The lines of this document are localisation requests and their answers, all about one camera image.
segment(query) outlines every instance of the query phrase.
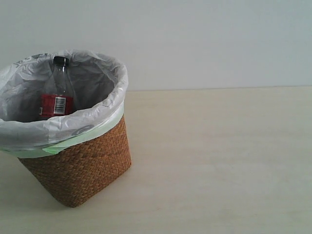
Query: white plastic bag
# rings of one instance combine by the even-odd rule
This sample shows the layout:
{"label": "white plastic bag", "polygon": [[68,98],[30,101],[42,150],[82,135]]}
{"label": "white plastic bag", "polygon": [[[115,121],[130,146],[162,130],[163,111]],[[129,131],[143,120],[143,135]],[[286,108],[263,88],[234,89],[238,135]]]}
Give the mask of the white plastic bag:
{"label": "white plastic bag", "polygon": [[[57,55],[70,60],[68,74],[80,110],[29,122],[38,115],[39,92],[52,74],[53,57]],[[68,146],[73,145],[73,138],[85,134],[86,139],[95,138],[110,130],[112,123],[118,123],[127,87],[127,69],[122,62],[90,51],[40,54],[14,63],[0,71],[0,149],[35,152],[70,140]]]}

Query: black bottle cap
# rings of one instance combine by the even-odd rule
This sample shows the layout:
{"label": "black bottle cap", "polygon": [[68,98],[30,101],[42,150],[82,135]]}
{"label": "black bottle cap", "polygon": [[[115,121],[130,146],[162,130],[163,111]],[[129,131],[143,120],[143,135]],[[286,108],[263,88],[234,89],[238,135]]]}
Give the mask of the black bottle cap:
{"label": "black bottle cap", "polygon": [[63,56],[55,56],[53,63],[57,66],[67,67],[69,65],[69,59]]}

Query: white wall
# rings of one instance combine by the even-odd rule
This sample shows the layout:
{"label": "white wall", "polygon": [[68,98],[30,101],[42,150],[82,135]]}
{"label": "white wall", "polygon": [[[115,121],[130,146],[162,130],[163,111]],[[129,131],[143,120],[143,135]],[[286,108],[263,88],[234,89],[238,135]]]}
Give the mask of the white wall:
{"label": "white wall", "polygon": [[0,0],[0,67],[90,49],[131,90],[312,85],[311,0]]}

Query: woven texture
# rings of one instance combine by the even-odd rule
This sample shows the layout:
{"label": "woven texture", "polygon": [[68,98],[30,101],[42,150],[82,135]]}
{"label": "woven texture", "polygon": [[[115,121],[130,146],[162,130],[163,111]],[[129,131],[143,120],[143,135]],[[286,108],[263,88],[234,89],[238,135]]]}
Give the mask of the woven texture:
{"label": "woven texture", "polygon": [[57,155],[19,160],[56,200],[77,207],[131,166],[124,117],[104,135]]}

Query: table surface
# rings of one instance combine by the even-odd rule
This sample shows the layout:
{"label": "table surface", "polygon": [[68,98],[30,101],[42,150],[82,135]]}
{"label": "table surface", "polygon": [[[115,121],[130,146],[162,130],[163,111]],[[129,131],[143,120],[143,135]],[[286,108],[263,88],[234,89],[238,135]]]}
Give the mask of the table surface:
{"label": "table surface", "polygon": [[1,234],[312,233],[312,87],[129,92],[133,165],[82,206],[0,156]]}

